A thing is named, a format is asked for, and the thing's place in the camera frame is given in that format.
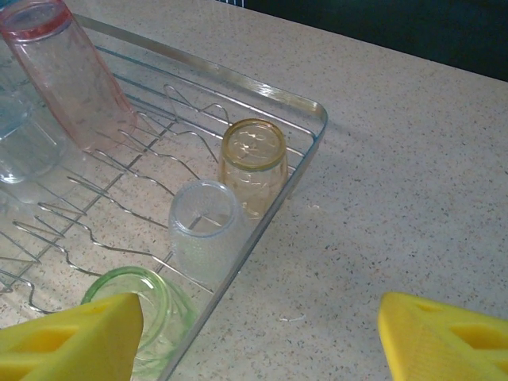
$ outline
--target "countertop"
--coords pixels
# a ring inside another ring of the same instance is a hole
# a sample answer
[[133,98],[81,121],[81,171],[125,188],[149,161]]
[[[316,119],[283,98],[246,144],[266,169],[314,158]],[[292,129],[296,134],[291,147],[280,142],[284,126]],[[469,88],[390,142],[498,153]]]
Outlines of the countertop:
[[212,0],[67,3],[329,112],[174,379],[390,379],[386,291],[508,318],[508,83]]

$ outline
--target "green glass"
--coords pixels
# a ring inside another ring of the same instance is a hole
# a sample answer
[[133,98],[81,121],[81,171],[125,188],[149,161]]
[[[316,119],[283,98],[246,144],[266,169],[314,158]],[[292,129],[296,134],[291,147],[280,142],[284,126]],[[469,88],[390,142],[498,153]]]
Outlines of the green glass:
[[124,292],[138,294],[144,319],[133,375],[156,378],[198,312],[178,286],[142,267],[120,267],[107,272],[92,284],[81,304]]

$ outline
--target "frosted cup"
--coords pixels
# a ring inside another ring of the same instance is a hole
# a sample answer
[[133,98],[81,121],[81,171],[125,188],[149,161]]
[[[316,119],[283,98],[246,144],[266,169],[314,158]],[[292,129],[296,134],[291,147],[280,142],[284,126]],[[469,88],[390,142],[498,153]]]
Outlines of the frosted cup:
[[0,182],[24,203],[49,202],[75,186],[84,154],[50,114],[17,93],[0,93]]
[[46,107],[25,71],[6,44],[0,43],[0,86],[4,90],[19,91],[33,105]]
[[226,277],[249,233],[241,205],[219,182],[189,183],[173,199],[171,250],[180,270],[200,283],[215,287]]
[[17,0],[0,32],[56,120],[83,150],[107,150],[137,123],[110,69],[62,0]]

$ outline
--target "wire dish rack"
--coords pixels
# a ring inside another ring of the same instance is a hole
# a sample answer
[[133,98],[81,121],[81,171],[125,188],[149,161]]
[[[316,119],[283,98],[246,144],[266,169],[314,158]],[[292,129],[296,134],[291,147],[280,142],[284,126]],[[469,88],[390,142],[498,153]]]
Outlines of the wire dish rack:
[[[77,306],[97,276],[120,266],[152,269],[180,285],[200,311],[160,380],[169,379],[264,230],[294,189],[325,133],[316,102],[125,30],[76,17],[137,110],[125,141],[70,173],[73,190],[33,207],[0,242],[0,313],[12,325]],[[215,289],[186,277],[169,252],[171,199],[186,182],[216,179],[223,133],[258,117],[284,133],[290,177]]]

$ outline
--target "translucent cup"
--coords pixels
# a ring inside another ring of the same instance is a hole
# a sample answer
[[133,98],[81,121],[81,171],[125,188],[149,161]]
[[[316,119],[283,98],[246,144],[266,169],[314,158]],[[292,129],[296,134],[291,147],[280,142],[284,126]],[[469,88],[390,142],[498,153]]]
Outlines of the translucent cup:
[[0,86],[7,91],[19,91],[33,105],[46,108],[36,88],[26,76],[23,67],[6,44],[0,44]]
[[170,246],[190,278],[217,286],[227,275],[250,228],[233,192],[216,181],[179,190],[169,212]]
[[83,175],[84,154],[51,116],[17,93],[0,94],[0,182],[24,203],[48,202]]
[[56,120],[83,150],[107,150],[137,123],[133,108],[62,0],[17,0],[0,32]]
[[92,284],[81,304],[125,292],[139,296],[143,311],[143,333],[133,375],[156,379],[198,312],[178,286],[142,267],[120,267],[107,272]]
[[287,181],[286,142],[269,121],[244,119],[231,125],[221,145],[218,179],[257,223]]

